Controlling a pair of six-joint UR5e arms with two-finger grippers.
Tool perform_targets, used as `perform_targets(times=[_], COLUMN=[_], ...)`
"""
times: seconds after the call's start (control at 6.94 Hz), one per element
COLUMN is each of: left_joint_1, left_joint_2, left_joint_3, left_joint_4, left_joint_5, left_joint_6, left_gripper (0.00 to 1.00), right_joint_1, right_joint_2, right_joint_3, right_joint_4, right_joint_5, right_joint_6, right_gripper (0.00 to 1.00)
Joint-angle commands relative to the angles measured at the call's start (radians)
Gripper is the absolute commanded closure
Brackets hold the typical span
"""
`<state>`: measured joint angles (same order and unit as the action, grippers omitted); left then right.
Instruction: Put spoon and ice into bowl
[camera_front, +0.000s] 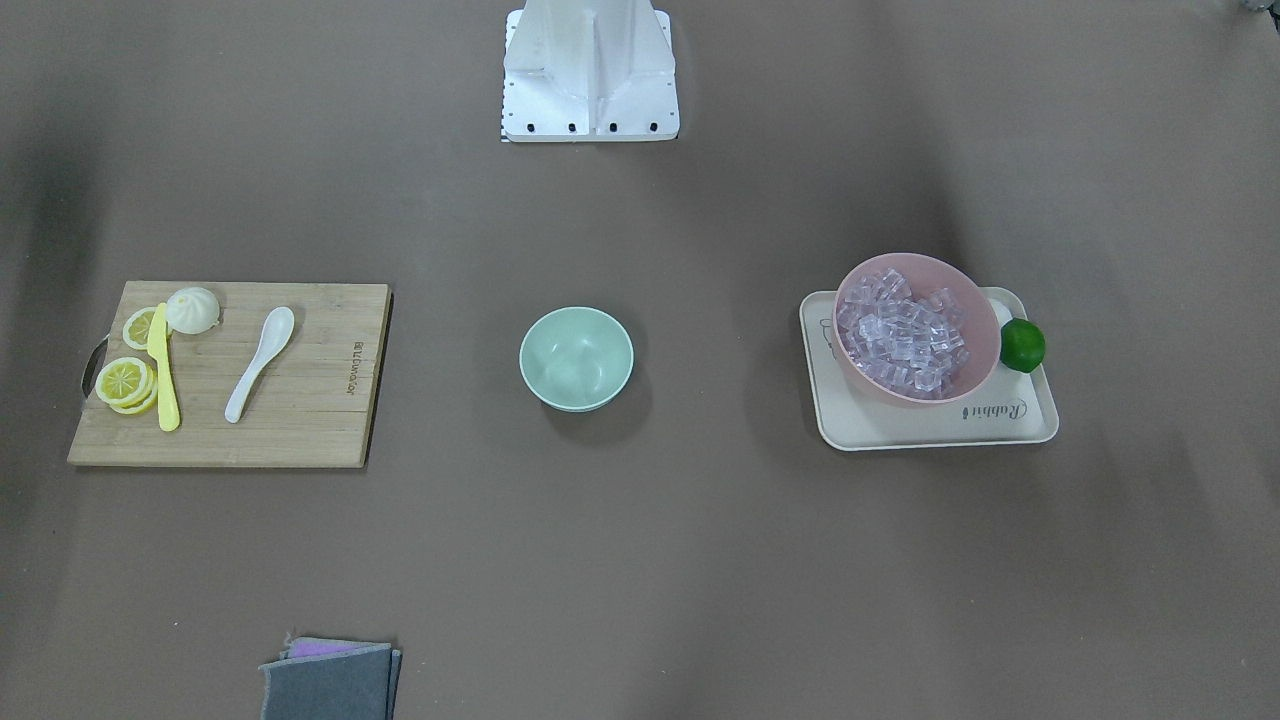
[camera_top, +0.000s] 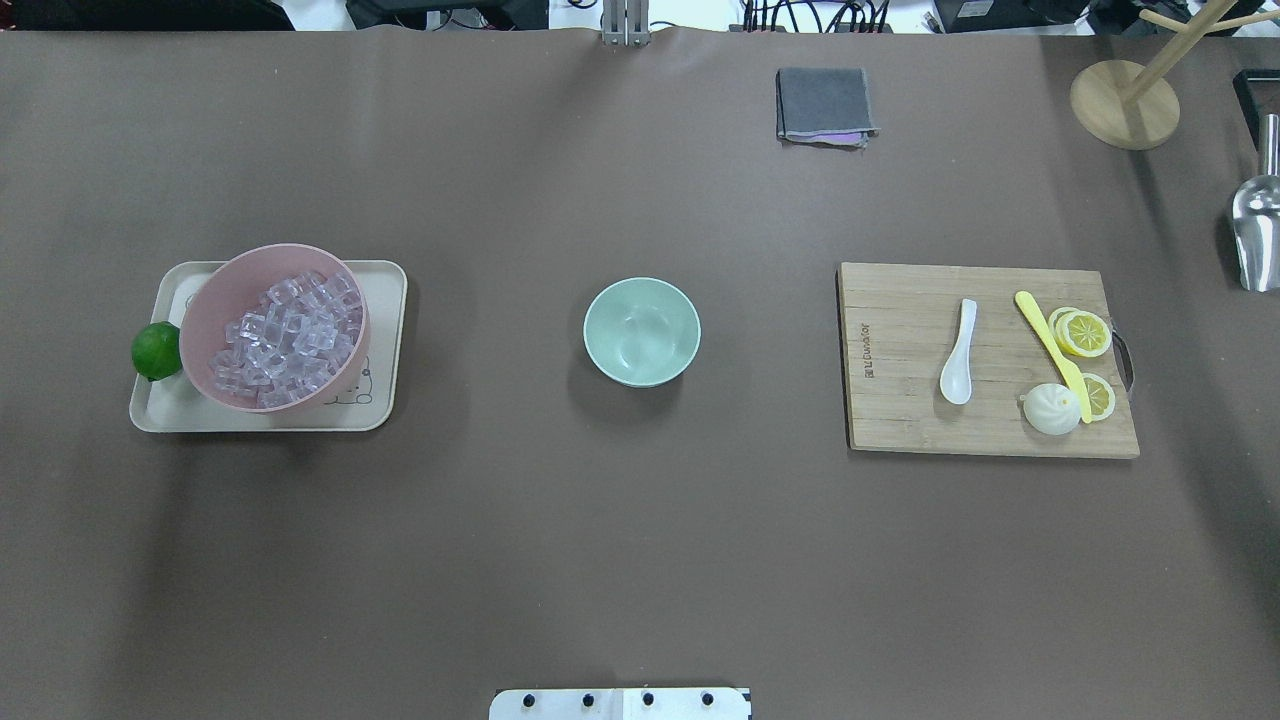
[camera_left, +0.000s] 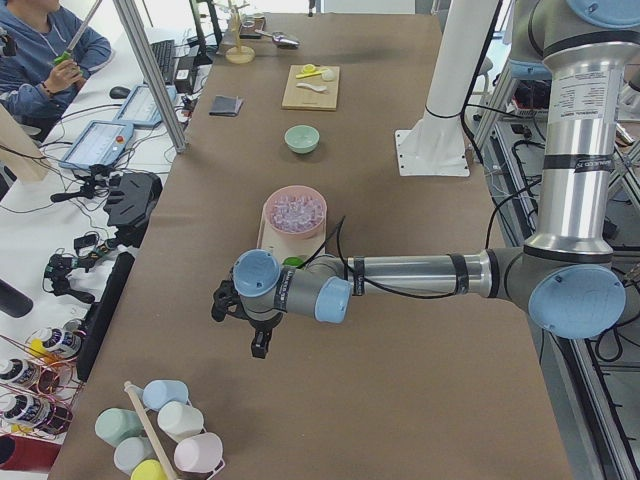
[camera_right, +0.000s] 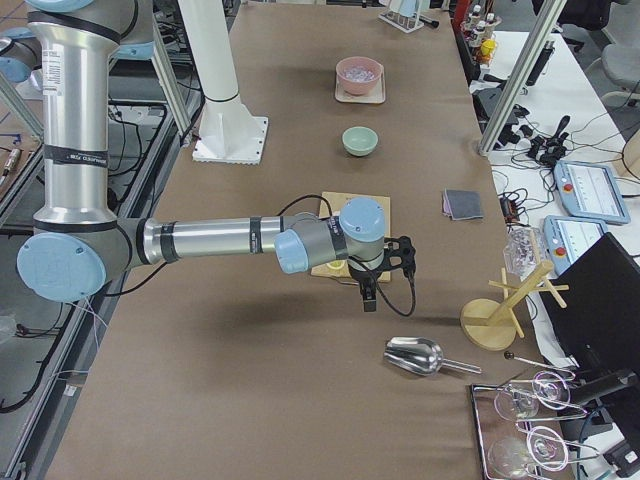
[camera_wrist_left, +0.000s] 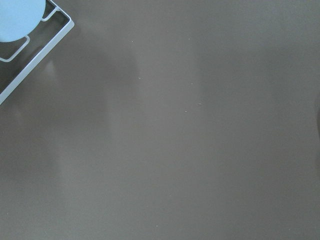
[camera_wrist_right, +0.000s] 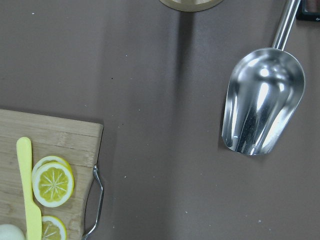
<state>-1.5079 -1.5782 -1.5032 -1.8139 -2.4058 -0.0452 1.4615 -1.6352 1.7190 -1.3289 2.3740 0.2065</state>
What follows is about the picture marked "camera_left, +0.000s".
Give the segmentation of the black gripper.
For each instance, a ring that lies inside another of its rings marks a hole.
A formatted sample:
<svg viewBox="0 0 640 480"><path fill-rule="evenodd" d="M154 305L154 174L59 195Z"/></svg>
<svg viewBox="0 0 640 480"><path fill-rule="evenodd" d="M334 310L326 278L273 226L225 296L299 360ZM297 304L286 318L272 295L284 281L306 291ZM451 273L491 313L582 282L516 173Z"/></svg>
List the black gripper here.
<svg viewBox="0 0 640 480"><path fill-rule="evenodd" d="M269 352L269 346L276 327L276 315L268 313L265 319L254 318L245 310L241 297L235 289L232 280L223 280L213 293L213 305L211 317L216 322L223 322L227 315L248 321L254 328L255 334L251 342L251 355L253 358L265 359Z"/></svg>

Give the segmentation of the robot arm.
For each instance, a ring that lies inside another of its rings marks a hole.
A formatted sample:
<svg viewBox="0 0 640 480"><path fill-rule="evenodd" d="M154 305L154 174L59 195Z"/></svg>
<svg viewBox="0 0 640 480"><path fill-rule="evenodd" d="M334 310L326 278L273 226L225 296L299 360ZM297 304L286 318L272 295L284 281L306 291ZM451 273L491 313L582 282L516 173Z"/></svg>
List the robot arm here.
<svg viewBox="0 0 640 480"><path fill-rule="evenodd" d="M264 357L287 313L339 323L367 290L440 299L506 300L540 328L585 339L614 326L627 293L602 237L614 166L618 98L639 48L635 1L520 1L510 60L551 76L537 227L522 246L444 256L316 255L284 266L264 250L242 254L213 295L212 317L247 321Z"/></svg>

